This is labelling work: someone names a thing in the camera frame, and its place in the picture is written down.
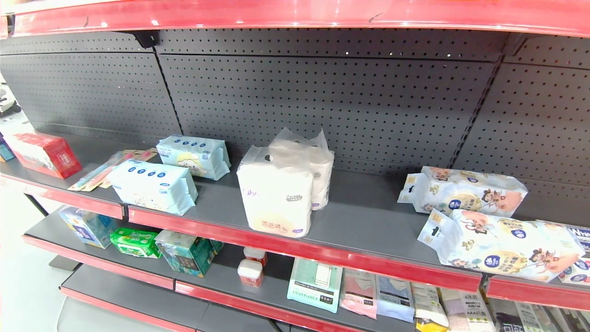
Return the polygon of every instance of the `teal box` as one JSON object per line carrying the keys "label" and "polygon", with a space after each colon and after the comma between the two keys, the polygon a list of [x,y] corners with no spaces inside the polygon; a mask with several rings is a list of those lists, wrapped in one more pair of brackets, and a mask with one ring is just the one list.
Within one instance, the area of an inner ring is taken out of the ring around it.
{"label": "teal box", "polygon": [[215,257],[211,241],[170,230],[161,231],[156,245],[174,271],[203,278]]}

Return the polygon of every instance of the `white package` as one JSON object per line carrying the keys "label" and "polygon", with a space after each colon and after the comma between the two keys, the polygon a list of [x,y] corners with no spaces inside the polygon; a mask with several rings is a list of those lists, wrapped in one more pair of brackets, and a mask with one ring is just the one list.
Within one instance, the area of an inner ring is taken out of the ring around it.
{"label": "white package", "polygon": [[252,146],[237,174],[250,228],[288,237],[307,235],[313,175],[306,149]]}
{"label": "white package", "polygon": [[269,145],[286,150],[309,149],[309,162],[313,174],[312,210],[323,209],[328,204],[330,176],[334,165],[334,152],[328,149],[324,130],[312,139],[306,139],[283,128]]}

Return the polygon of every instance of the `pink package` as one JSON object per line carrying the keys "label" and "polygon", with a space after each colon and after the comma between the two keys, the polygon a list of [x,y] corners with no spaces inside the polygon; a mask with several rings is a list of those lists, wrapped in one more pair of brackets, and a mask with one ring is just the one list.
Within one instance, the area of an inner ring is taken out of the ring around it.
{"label": "pink package", "polygon": [[340,295],[342,308],[377,319],[377,290],[374,274],[344,269],[342,293]]}

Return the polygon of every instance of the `small jar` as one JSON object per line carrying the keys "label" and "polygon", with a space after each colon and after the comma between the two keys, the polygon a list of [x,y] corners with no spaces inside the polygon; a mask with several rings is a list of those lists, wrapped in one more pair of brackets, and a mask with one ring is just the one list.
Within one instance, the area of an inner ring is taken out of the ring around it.
{"label": "small jar", "polygon": [[242,284],[251,287],[260,287],[262,285],[263,273],[260,262],[244,259],[238,266],[238,275]]}
{"label": "small jar", "polygon": [[249,259],[251,261],[260,262],[263,267],[266,266],[267,256],[266,251],[264,250],[251,247],[244,247],[244,256],[246,257],[246,259]]}

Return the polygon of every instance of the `red box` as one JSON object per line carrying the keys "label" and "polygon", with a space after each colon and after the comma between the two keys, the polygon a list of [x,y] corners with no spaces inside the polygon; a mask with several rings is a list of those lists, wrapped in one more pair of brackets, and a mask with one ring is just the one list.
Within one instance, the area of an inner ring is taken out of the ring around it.
{"label": "red box", "polygon": [[67,178],[82,169],[63,137],[26,132],[4,139],[24,167],[58,178]]}

